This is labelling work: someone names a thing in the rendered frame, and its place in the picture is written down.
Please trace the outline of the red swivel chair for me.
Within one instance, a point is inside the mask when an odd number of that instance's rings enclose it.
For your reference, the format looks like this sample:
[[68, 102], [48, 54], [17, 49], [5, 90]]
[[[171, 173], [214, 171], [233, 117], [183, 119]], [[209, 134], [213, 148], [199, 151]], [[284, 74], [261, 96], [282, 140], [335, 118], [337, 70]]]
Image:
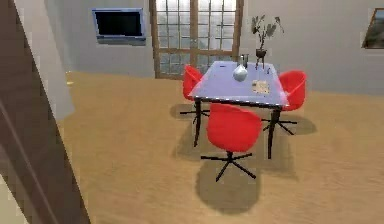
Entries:
[[251, 156], [247, 153], [256, 143], [262, 129], [261, 118], [240, 107], [212, 103], [206, 131], [211, 144], [226, 152], [225, 157], [201, 156], [202, 160], [225, 161], [215, 181], [218, 182], [229, 164], [233, 164], [255, 179], [256, 175], [237, 163], [238, 159]]
[[280, 84], [286, 99], [287, 106], [281, 108], [282, 112], [298, 110], [305, 101], [307, 75], [302, 70], [290, 70], [281, 73], [273, 84]]
[[[203, 75], [200, 73], [198, 69], [195, 67], [187, 64], [184, 66], [184, 73], [183, 73], [183, 96], [185, 99], [195, 102], [194, 98], [190, 96], [190, 93], [194, 89], [194, 87], [200, 82]], [[202, 110], [202, 115], [209, 117], [210, 110]], [[196, 114], [196, 110], [191, 111], [182, 111], [179, 112], [180, 114]]]

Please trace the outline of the pale blue dining table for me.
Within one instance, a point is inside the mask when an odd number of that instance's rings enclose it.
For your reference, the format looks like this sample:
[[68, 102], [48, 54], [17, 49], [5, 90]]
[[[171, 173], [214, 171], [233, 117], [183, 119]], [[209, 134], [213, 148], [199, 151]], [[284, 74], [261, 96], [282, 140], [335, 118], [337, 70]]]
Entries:
[[[237, 67], [236, 62], [215, 61], [190, 93], [195, 101], [197, 115], [194, 146], [197, 146], [200, 134], [202, 102], [269, 108], [272, 114], [268, 132], [268, 158], [271, 158], [275, 126], [282, 108], [288, 106], [287, 96], [273, 64], [248, 63], [247, 76], [243, 81], [236, 81], [233, 77]], [[256, 93], [252, 86], [254, 80], [265, 81], [269, 93]]]

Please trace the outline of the white round vase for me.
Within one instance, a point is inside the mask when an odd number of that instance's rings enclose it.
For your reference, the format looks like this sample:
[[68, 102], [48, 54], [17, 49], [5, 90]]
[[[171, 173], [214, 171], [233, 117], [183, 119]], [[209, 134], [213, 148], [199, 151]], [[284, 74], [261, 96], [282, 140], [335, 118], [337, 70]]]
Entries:
[[247, 74], [248, 74], [246, 65], [247, 65], [247, 63], [245, 61], [245, 56], [241, 55], [239, 62], [238, 62], [238, 66], [233, 71], [233, 78], [236, 81], [242, 82], [246, 79]]

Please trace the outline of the tan paper sheet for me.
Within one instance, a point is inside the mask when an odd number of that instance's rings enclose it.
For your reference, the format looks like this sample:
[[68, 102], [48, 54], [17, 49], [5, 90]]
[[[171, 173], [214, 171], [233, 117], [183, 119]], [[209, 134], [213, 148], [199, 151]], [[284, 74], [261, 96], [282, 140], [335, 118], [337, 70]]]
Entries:
[[253, 80], [252, 81], [252, 90], [260, 94], [269, 94], [269, 83], [265, 80]]

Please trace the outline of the wooden framed window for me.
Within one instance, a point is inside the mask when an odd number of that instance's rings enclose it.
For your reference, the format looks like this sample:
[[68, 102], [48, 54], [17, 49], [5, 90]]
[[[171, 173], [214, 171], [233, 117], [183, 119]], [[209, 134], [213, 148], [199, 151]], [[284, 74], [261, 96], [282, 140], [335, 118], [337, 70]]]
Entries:
[[244, 0], [149, 0], [155, 77], [239, 57]]

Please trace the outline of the potted house plant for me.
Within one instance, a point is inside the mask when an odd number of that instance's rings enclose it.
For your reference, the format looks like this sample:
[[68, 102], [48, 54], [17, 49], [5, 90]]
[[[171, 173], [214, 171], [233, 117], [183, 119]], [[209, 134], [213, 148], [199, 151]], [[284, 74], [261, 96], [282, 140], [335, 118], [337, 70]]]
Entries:
[[274, 18], [274, 21], [271, 23], [265, 22], [266, 15], [255, 16], [251, 19], [251, 32], [253, 35], [258, 37], [260, 46], [256, 48], [256, 65], [265, 64], [265, 56], [267, 54], [267, 49], [265, 48], [265, 41], [268, 38], [271, 38], [277, 29], [284, 31], [284, 28], [281, 24], [281, 19], [279, 16]]

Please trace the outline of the brown room door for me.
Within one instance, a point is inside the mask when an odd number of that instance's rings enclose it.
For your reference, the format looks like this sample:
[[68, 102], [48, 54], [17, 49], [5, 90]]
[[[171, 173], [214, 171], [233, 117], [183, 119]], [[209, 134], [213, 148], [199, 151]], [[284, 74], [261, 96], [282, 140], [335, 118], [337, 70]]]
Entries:
[[30, 224], [91, 224], [14, 0], [0, 0], [0, 175]]

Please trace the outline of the wall-mounted television set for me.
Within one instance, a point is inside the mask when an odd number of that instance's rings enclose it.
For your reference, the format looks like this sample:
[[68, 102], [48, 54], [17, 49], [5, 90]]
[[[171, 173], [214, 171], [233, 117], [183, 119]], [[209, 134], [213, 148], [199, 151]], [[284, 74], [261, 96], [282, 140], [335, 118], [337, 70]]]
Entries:
[[142, 8], [93, 8], [98, 42], [144, 46], [146, 26]]

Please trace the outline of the framed wall picture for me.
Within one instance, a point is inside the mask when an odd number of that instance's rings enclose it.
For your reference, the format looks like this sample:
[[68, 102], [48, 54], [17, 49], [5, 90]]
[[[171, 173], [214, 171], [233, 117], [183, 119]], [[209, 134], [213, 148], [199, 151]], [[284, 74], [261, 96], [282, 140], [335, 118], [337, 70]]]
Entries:
[[384, 49], [384, 8], [375, 8], [362, 42], [364, 49]]

